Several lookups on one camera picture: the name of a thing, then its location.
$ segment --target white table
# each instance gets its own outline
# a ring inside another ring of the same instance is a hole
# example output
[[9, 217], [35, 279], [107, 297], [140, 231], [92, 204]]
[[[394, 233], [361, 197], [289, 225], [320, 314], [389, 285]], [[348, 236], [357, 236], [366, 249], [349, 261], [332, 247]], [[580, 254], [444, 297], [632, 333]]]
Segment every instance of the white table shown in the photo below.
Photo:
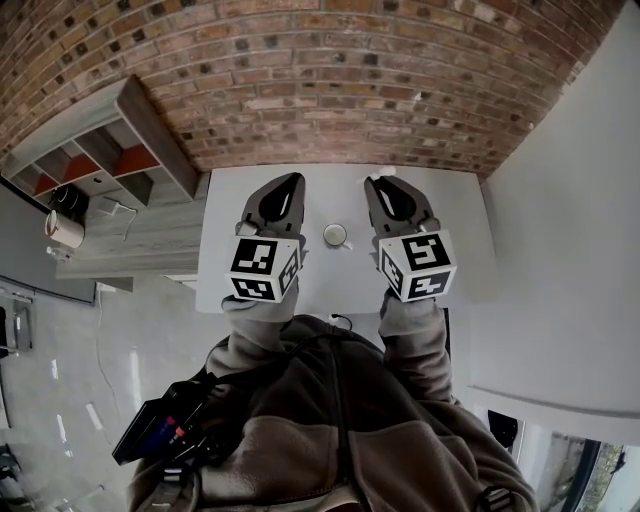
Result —
[[[220, 313], [229, 295], [224, 279], [227, 244], [234, 234], [249, 196], [268, 181], [290, 172], [306, 179], [302, 234], [309, 251], [300, 271], [300, 298], [296, 313], [372, 313], [380, 308], [387, 283], [370, 254], [373, 228], [364, 194], [363, 178], [379, 166], [363, 164], [288, 164], [234, 167], [211, 175], [204, 216], [196, 307]], [[458, 272], [449, 294], [438, 302], [446, 307], [480, 302], [496, 294], [496, 263], [489, 222], [475, 175], [454, 171], [398, 167], [397, 176], [423, 191], [448, 229]], [[342, 224], [354, 245], [328, 249], [324, 228]]]

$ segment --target person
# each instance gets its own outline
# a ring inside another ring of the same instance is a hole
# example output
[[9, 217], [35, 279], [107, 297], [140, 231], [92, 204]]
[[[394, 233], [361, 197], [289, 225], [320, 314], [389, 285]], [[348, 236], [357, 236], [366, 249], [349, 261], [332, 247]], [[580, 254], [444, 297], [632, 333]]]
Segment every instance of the person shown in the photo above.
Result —
[[235, 417], [238, 440], [222, 460], [205, 458], [171, 499], [158, 483], [162, 461], [143, 460], [130, 511], [538, 510], [511, 455], [452, 396], [434, 299], [402, 303], [387, 291], [382, 352], [294, 316], [297, 295], [296, 278], [280, 304], [223, 301], [232, 332], [204, 371], [227, 384], [202, 424]]

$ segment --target glossy gray floor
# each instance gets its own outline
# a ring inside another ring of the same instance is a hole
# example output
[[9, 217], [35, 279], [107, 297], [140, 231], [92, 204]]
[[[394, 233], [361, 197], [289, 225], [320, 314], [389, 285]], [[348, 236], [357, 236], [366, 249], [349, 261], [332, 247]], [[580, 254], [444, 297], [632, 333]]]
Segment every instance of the glossy gray floor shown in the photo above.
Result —
[[[10, 444], [21, 483], [42, 510], [126, 510], [134, 467], [113, 461], [114, 444], [143, 400], [193, 375], [228, 334], [223, 315], [197, 313], [195, 292], [163, 277], [137, 283], [131, 294], [102, 293], [102, 306], [98, 331], [97, 306], [39, 297], [33, 351], [1, 363], [12, 428], [0, 439]], [[354, 321], [358, 332], [376, 336], [375, 315]], [[100, 372], [96, 339], [115, 400]], [[104, 430], [92, 422], [89, 403]]]

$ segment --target jacket zipper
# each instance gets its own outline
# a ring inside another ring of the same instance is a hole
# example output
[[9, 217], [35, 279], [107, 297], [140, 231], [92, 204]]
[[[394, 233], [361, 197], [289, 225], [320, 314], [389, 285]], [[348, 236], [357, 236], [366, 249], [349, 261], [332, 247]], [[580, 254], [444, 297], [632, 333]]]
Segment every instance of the jacket zipper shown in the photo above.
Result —
[[371, 512], [369, 501], [356, 480], [355, 470], [353, 468], [353, 458], [351, 456], [351, 447], [349, 445], [349, 425], [344, 411], [338, 357], [336, 355], [334, 345], [335, 341], [330, 339], [328, 340], [328, 343], [333, 363], [331, 365], [333, 374], [332, 378], [335, 404], [338, 413], [338, 478], [342, 476], [342, 482], [351, 486], [358, 498], [360, 507], [365, 510], [365, 512]]

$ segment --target wooden desk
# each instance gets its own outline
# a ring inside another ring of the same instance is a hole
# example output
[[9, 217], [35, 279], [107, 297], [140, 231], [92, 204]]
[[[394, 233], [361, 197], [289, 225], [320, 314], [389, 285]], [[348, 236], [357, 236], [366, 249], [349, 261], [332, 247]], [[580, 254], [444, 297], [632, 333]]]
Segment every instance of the wooden desk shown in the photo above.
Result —
[[[209, 175], [202, 175], [193, 201], [173, 183], [156, 182], [149, 205], [138, 210], [127, 240], [122, 236], [134, 215], [118, 208], [114, 215], [96, 210], [92, 198], [85, 239], [70, 263], [59, 263], [59, 279], [90, 278], [118, 288], [132, 288], [145, 275], [196, 274]], [[128, 205], [119, 191], [104, 197]]]

